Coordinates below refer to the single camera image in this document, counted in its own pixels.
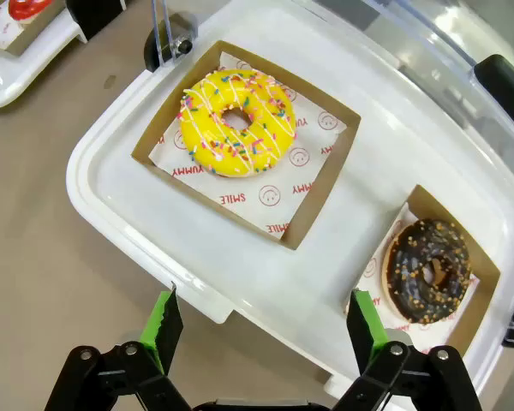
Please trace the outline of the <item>right gripper green black right finger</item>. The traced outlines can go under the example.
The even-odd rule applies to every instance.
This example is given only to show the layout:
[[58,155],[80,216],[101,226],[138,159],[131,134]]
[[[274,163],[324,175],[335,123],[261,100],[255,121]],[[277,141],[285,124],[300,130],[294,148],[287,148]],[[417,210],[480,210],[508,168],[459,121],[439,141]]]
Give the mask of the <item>right gripper green black right finger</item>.
[[351,292],[346,325],[360,376],[335,410],[377,410],[392,396],[408,397],[417,410],[481,409],[459,352],[440,345],[423,354],[391,340],[367,291]]

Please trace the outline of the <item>right gripper green black left finger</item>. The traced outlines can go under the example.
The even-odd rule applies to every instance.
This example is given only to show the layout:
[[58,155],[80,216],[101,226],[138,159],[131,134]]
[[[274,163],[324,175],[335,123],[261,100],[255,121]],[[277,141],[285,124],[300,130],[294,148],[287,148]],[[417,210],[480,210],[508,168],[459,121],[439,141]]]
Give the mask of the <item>right gripper green black left finger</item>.
[[168,373],[183,329],[176,289],[160,293],[140,338],[106,353],[73,348],[46,403],[47,410],[112,410],[135,396],[144,410],[187,410]]

